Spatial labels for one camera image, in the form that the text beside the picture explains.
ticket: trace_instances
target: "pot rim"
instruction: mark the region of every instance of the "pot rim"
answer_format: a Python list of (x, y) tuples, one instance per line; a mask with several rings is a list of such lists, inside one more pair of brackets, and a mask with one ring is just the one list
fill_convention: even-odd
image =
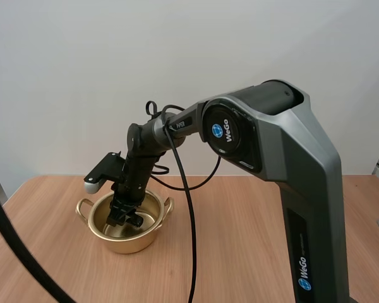
[(110, 237), (108, 235), (104, 235), (101, 231), (98, 230), (98, 228), (94, 224), (94, 213), (95, 213), (96, 209), (100, 206), (100, 204), (102, 202), (104, 202), (104, 200), (107, 199), (109, 196), (112, 196), (113, 194), (114, 194), (114, 192), (110, 192), (110, 193), (107, 193), (105, 196), (101, 197), (100, 199), (98, 199), (98, 201), (95, 202), (95, 204), (92, 206), (92, 209), (90, 210), (90, 213), (88, 214), (88, 220), (87, 220), (88, 221), (88, 227), (98, 238), (106, 240), (106, 241), (109, 241), (109, 242), (128, 242), (128, 241), (133, 241), (135, 239), (142, 238), (145, 235), (153, 232), (160, 225), (160, 223), (162, 222), (162, 219), (163, 219), (163, 216), (164, 216), (164, 203), (163, 203), (162, 199), (160, 198), (160, 196), (158, 194), (153, 193), (153, 192), (151, 192), (151, 191), (149, 191), (149, 190), (146, 189), (146, 194), (149, 194), (154, 199), (156, 199), (157, 202), (159, 202), (159, 206), (160, 206), (159, 217), (154, 222), (154, 224), (149, 229), (147, 229), (146, 231), (144, 231), (144, 232), (142, 232), (142, 233), (140, 233), (138, 235), (134, 235), (132, 237), (115, 238), (115, 237)]

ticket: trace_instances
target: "blue circular logo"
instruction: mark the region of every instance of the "blue circular logo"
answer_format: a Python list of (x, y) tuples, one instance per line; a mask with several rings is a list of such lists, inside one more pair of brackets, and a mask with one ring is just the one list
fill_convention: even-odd
[(311, 290), (310, 283), (307, 282), (305, 279), (299, 279), (299, 285), (300, 285), (304, 290)]
[(214, 134), (216, 138), (221, 138), (223, 136), (222, 126), (220, 126), (219, 124), (214, 124), (212, 126), (212, 134)]

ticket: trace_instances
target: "wooden table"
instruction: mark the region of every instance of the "wooden table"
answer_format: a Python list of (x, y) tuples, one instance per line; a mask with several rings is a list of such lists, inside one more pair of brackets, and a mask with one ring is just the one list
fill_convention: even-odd
[[(198, 184), (202, 177), (190, 177)], [(181, 186), (178, 177), (165, 181)], [(132, 255), (107, 251), (75, 215), (89, 196), (80, 176), (26, 182), (5, 209), (29, 250), (78, 302), (187, 302), (191, 280), (190, 220), (182, 192), (155, 182), (176, 209), (158, 239)], [(294, 302), (279, 190), (254, 177), (214, 177), (192, 192), (198, 236), (194, 302)], [(351, 296), (379, 303), (379, 180), (344, 177)], [(53, 302), (0, 236), (0, 302)]]

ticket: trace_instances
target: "wego logo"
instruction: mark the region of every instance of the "wego logo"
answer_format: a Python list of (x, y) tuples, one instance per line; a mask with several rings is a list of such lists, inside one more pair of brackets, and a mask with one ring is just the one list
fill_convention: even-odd
[(229, 121), (227, 119), (224, 119), (223, 123), (224, 123), (223, 127), (226, 131), (226, 142), (231, 142), (232, 141), (232, 135), (230, 132)]
[(304, 289), (304, 290), (311, 290), (311, 285), (308, 282), (308, 265), (306, 264), (306, 259), (304, 257), (301, 257), (301, 260), (299, 261), (300, 267), (300, 272), (301, 272), (301, 278), (299, 279), (299, 285)]

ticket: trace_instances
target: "black hose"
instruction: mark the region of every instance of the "black hose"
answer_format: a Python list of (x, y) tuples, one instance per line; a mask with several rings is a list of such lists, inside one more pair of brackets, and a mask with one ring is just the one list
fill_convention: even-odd
[(72, 303), (74, 300), (45, 272), (37, 260), (30, 254), (21, 241), (13, 225), (0, 205), (0, 233), (8, 246), (20, 260), (23, 266), (38, 281), (42, 287), (58, 302)]

